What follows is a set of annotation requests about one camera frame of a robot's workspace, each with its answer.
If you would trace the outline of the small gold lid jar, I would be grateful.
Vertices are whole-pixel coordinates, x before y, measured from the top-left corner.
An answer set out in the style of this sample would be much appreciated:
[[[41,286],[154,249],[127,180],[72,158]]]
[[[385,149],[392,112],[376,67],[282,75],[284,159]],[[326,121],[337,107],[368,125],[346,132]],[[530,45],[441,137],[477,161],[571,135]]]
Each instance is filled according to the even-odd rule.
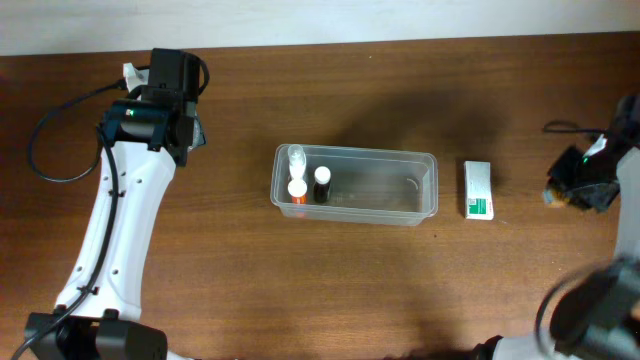
[[[545,188],[542,195],[545,205],[550,208],[562,208],[569,202],[567,197],[561,191],[554,188]]]

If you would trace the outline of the white green medicine box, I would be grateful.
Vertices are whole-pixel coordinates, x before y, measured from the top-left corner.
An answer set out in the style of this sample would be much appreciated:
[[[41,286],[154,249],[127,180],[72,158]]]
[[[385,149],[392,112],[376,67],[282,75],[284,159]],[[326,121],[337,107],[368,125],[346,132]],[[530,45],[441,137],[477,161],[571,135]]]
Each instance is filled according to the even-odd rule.
[[[494,205],[491,191],[489,162],[465,161],[465,218],[493,220]]]

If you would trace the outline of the clear white tube bottle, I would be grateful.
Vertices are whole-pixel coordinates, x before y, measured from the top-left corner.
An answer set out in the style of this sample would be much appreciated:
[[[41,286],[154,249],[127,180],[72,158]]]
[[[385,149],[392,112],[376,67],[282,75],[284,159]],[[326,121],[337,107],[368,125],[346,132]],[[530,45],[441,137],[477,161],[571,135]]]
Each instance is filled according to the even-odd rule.
[[[292,144],[287,150],[289,160],[289,175],[291,179],[306,181],[306,154],[301,145]]]

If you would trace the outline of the orange vitamin tube white cap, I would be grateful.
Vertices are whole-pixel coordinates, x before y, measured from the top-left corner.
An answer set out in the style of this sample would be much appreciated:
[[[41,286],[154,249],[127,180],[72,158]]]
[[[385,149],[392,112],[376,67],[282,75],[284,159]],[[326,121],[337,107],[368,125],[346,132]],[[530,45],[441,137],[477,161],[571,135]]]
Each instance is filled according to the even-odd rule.
[[[291,201],[295,205],[307,203],[308,186],[303,179],[292,179],[287,186]]]

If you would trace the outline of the black bottle white cap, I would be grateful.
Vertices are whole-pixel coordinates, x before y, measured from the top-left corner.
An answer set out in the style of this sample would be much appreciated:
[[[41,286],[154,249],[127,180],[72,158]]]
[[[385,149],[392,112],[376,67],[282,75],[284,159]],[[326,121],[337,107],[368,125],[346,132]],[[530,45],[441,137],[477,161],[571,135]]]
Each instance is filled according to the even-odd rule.
[[[314,172],[313,196],[316,203],[326,203],[329,199],[331,171],[326,166],[319,166]]]

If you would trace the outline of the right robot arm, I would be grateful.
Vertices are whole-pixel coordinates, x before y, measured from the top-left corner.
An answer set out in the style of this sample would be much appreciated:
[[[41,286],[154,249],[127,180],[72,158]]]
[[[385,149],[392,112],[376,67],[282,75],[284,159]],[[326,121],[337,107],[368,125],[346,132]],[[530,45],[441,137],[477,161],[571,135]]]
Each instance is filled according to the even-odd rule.
[[[627,95],[587,151],[568,147],[547,172],[548,204],[604,212],[619,199],[612,261],[558,281],[526,337],[496,336],[472,359],[636,359],[639,356],[639,97]]]

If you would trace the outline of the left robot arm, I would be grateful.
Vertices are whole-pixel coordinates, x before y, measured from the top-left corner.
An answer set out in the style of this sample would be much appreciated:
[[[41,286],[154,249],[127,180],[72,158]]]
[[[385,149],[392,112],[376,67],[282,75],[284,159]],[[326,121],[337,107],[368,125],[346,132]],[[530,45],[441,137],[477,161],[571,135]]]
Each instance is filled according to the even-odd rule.
[[[163,196],[206,143],[196,106],[209,80],[206,63],[182,50],[124,65],[112,86],[126,95],[96,127],[99,188],[80,253],[53,311],[29,315],[14,358],[176,358],[163,331],[140,323],[141,288]]]

